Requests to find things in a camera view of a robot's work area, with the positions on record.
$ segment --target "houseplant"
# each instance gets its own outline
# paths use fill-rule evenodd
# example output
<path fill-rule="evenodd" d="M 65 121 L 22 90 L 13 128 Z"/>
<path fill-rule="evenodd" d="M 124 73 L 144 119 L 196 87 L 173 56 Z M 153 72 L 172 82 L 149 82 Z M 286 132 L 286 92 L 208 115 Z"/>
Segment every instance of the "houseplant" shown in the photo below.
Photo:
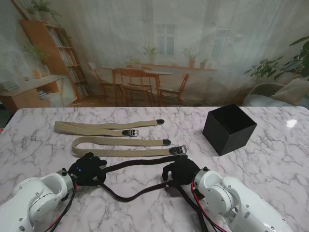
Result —
<path fill-rule="evenodd" d="M 49 21 L 51 24 L 56 23 L 59 25 L 57 17 L 61 15 L 49 8 L 49 5 L 51 4 L 50 1 L 32 0 L 31 3 L 39 12 L 42 20 Z"/>
<path fill-rule="evenodd" d="M 138 58 L 130 58 L 130 61 L 133 62 L 133 68 L 134 69 L 141 69 L 140 59 L 138 59 Z"/>
<path fill-rule="evenodd" d="M 189 60 L 188 62 L 188 67 L 189 68 L 194 68 L 196 58 L 199 55 L 199 52 L 197 51 L 196 47 L 190 47 L 190 48 L 185 48 L 182 53 L 184 56 Z"/>
<path fill-rule="evenodd" d="M 49 54 L 42 51 L 38 46 L 32 44 L 22 44 L 23 51 L 31 56 L 34 60 L 40 63 L 39 72 L 42 76 L 49 76 L 50 72 L 46 65 L 43 64 L 43 59 L 48 58 Z"/>
<path fill-rule="evenodd" d="M 267 75 L 267 77 L 270 77 L 272 76 L 273 74 L 275 74 L 277 72 L 277 70 L 279 69 L 277 67 L 277 64 L 278 64 L 278 61 L 282 58 L 282 57 L 279 57 L 278 59 L 275 59 L 275 60 L 268 60 L 268 59 L 264 59 L 260 62 L 259 65 L 253 65 L 251 66 L 251 69 L 249 69 L 248 71 L 246 71 L 244 73 L 247 74 L 249 72 L 252 72 L 250 74 L 250 77 L 255 77 L 255 81 L 265 75 Z M 277 78 L 281 77 L 281 75 L 283 74 L 284 72 L 279 72 L 279 73 L 276 73 L 276 76 L 274 76 L 274 80 L 276 81 Z"/>
<path fill-rule="evenodd" d="M 146 50 L 145 52 L 143 52 L 144 55 L 147 55 L 148 56 L 148 59 L 149 59 L 149 63 L 150 64 L 154 64 L 155 63 L 155 56 L 156 56 L 156 47 L 144 47 L 143 48 Z"/>
<path fill-rule="evenodd" d="M 38 13 L 38 11 L 37 11 L 34 7 L 28 7 L 28 8 L 27 8 L 27 12 L 30 14 L 31 19 L 32 19 L 33 21 L 39 21 L 39 22 L 42 21 L 40 15 L 39 15 L 39 13 Z"/>
<path fill-rule="evenodd" d="M 290 61 L 283 65 L 282 70 L 288 73 L 294 73 L 300 77 L 309 76 L 309 36 L 300 38 L 299 40 L 291 43 L 289 46 L 293 46 L 300 42 L 306 41 L 302 49 L 297 55 L 293 56 Z"/>
<path fill-rule="evenodd" d="M 200 69 L 204 69 L 207 62 L 208 62 L 208 59 L 206 59 L 206 58 L 203 59 L 203 61 L 200 62 L 200 64 L 199 64 L 199 68 L 200 68 Z"/>

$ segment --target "red cable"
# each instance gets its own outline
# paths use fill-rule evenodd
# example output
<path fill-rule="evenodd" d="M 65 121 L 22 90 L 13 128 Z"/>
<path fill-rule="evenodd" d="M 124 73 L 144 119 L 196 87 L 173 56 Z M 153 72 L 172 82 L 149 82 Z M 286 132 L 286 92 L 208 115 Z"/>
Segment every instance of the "red cable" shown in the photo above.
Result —
<path fill-rule="evenodd" d="M 61 215 L 59 217 L 57 217 L 57 219 L 44 232 L 47 232 L 48 230 L 50 230 L 55 225 L 55 223 L 59 220 L 60 217 L 61 217 Z"/>
<path fill-rule="evenodd" d="M 192 190 L 192 191 L 194 190 L 193 187 L 194 187 L 194 179 L 193 179 L 192 182 L 191 182 L 191 190 Z M 199 202 L 199 199 L 198 199 L 197 195 L 196 195 L 195 193 L 193 193 L 193 196 L 194 196 L 194 198 L 195 198 L 195 200 L 196 200 L 196 202 L 197 202 L 199 208 L 201 209 L 203 215 L 204 215 L 206 218 L 209 218 L 209 216 L 206 214 L 205 210 L 203 209 L 201 203 Z M 220 229 L 222 232 L 227 232 L 226 230 L 224 230 L 223 228 L 221 228 L 220 226 L 218 226 L 216 223 L 214 223 L 210 218 L 209 218 L 209 220 L 210 220 L 210 223 L 211 223 L 212 225 L 214 225 L 216 228 Z"/>

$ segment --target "wooden chair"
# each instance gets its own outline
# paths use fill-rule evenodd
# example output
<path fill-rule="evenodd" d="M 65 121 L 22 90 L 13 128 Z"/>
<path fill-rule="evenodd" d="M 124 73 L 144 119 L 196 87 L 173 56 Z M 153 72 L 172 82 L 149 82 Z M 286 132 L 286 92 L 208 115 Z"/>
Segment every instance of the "wooden chair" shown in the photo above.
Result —
<path fill-rule="evenodd" d="M 126 66 L 128 69 L 133 69 L 133 66 L 132 65 L 127 65 Z M 142 66 L 141 69 L 143 70 L 153 70 L 151 67 L 147 67 L 147 66 Z M 148 85 L 144 85 L 146 87 L 149 87 L 150 88 L 150 92 L 151 92 L 151 96 L 152 96 L 152 99 L 153 99 L 153 102 L 155 101 L 155 98 L 154 98 L 154 94 L 153 94 L 153 85 L 151 84 L 151 81 L 150 81 L 150 77 L 148 77 L 148 80 L 149 80 L 149 84 Z M 130 77 L 130 82 L 128 83 L 128 85 L 133 85 L 132 83 L 132 77 Z"/>
<path fill-rule="evenodd" d="M 163 93 L 175 94 L 177 96 L 179 104 L 183 105 L 183 100 L 182 100 L 181 93 L 184 90 L 184 87 L 185 87 L 185 84 L 188 81 L 188 78 L 189 78 L 189 74 L 188 73 L 183 74 L 183 82 L 180 85 L 180 88 L 178 90 L 173 90 L 173 89 L 168 89 L 168 88 L 160 88 L 160 97 L 161 97 L 161 99 L 163 97 Z"/>
<path fill-rule="evenodd" d="M 114 86 L 112 83 L 104 83 L 102 82 L 102 80 L 100 79 L 97 70 L 96 70 L 96 65 L 93 62 L 88 62 L 88 66 L 89 69 L 93 75 L 93 77 L 95 78 L 96 82 L 99 84 L 100 86 L 100 94 L 101 96 L 103 95 L 104 100 L 106 100 L 106 94 L 105 94 L 105 90 L 113 90 Z M 123 104 L 123 100 L 122 100 L 122 89 L 121 89 L 121 84 L 116 84 L 116 99 L 118 99 L 118 94 L 119 93 L 119 97 L 121 100 L 121 103 Z"/>
<path fill-rule="evenodd" d="M 127 97 L 127 91 L 129 90 L 131 93 L 131 101 L 132 101 L 132 92 L 141 92 L 141 93 L 145 93 L 148 97 L 149 100 L 149 104 L 150 106 L 152 106 L 151 104 L 151 98 L 150 98 L 150 94 L 153 97 L 153 93 L 150 91 L 150 87 L 149 85 L 144 85 L 143 84 L 143 77 L 146 77 L 146 73 L 143 70 L 138 70 L 138 69 L 123 69 L 123 68 L 116 68 L 116 74 L 119 74 L 121 76 L 121 87 L 123 89 L 123 93 L 124 93 L 124 98 L 125 98 L 125 102 L 126 105 L 129 106 L 128 104 L 128 97 Z M 132 80 L 132 77 L 138 77 L 140 79 L 140 84 L 134 84 L 134 83 L 128 83 L 129 86 L 124 84 L 124 80 L 123 77 L 127 76 L 130 77 L 130 80 Z"/>

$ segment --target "dining table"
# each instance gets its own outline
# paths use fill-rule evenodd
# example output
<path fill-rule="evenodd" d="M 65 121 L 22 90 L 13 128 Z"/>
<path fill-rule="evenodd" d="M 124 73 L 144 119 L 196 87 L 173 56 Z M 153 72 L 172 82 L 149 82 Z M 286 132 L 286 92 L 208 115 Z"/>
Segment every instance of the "dining table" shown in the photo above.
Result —
<path fill-rule="evenodd" d="M 104 69 L 108 69 L 112 71 L 112 84 L 114 85 L 114 92 L 115 92 L 115 96 L 116 96 L 116 67 L 110 67 L 110 66 L 101 66 Z M 147 77 L 152 77 L 155 80 L 155 87 L 156 87 L 156 94 L 157 94 L 157 98 L 158 98 L 158 106 L 162 106 L 162 99 L 161 99 L 161 95 L 160 95 L 160 87 L 161 87 L 161 83 L 160 83 L 160 76 L 168 76 L 168 75 L 173 75 L 170 72 L 160 72 L 160 71 L 153 71 L 153 70 L 144 70 L 145 71 Z"/>
<path fill-rule="evenodd" d="M 138 128 L 137 137 L 122 139 L 169 139 L 168 148 L 185 145 L 189 159 L 199 168 L 206 166 L 221 176 L 236 177 L 273 206 L 294 232 L 309 232 L 308 109 L 241 107 L 257 126 L 244 147 L 223 156 L 216 153 L 202 134 L 207 115 L 214 109 L 217 107 L 20 109 L 0 134 L 0 206 L 13 197 L 13 190 L 21 181 L 43 177 L 62 168 L 68 170 L 79 158 L 72 152 L 71 145 L 81 136 L 59 133 L 54 127 L 55 121 L 105 124 L 163 119 L 162 125 Z M 78 146 L 80 149 L 110 150 L 166 148 L 91 143 Z M 112 166 L 123 161 L 161 157 L 100 158 L 107 161 L 107 166 Z M 104 184 L 118 195 L 130 197 L 162 183 L 162 170 L 168 164 L 125 167 L 109 172 Z M 189 186 L 183 185 L 183 189 L 192 198 Z M 38 221 L 34 232 L 45 231 L 67 204 L 68 200 L 60 202 L 54 211 Z M 222 216 L 207 212 L 214 222 L 231 232 Z M 70 210 L 55 232 L 176 231 L 202 230 L 197 214 L 174 188 L 157 189 L 124 203 L 101 187 L 79 186 Z"/>

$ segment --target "vase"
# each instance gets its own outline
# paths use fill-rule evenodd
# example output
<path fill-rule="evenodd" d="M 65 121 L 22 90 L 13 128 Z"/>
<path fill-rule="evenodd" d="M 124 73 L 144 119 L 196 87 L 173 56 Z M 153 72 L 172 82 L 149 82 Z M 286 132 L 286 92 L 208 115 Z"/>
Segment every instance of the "vase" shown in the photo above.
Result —
<path fill-rule="evenodd" d="M 36 12 L 34 14 L 30 14 L 30 16 L 31 16 L 32 21 L 38 21 L 38 22 L 42 21 L 42 18 L 39 15 L 39 12 Z"/>
<path fill-rule="evenodd" d="M 190 59 L 189 62 L 188 62 L 188 67 L 191 68 L 191 69 L 194 68 L 195 62 L 196 62 L 195 59 Z"/>
<path fill-rule="evenodd" d="M 49 76 L 50 75 L 48 67 L 44 64 L 39 65 L 38 70 L 39 70 L 39 72 L 42 76 Z"/>
<path fill-rule="evenodd" d="M 34 79 L 41 79 L 42 78 L 42 75 L 40 74 L 39 70 L 34 69 L 32 71 L 32 74 L 34 76 Z"/>
<path fill-rule="evenodd" d="M 199 64 L 200 69 L 204 69 L 205 66 L 206 66 L 206 62 L 200 62 L 200 64 Z"/>
<path fill-rule="evenodd" d="M 52 14 L 50 12 L 39 11 L 39 14 L 40 14 L 43 21 L 48 21 L 52 25 L 55 23 L 54 19 L 52 17 Z"/>
<path fill-rule="evenodd" d="M 140 64 L 134 64 L 134 65 L 133 65 L 133 68 L 134 68 L 134 69 L 141 69 L 141 65 L 140 65 Z"/>
<path fill-rule="evenodd" d="M 155 63 L 155 56 L 148 56 L 148 62 L 149 62 L 149 64 L 154 64 Z"/>

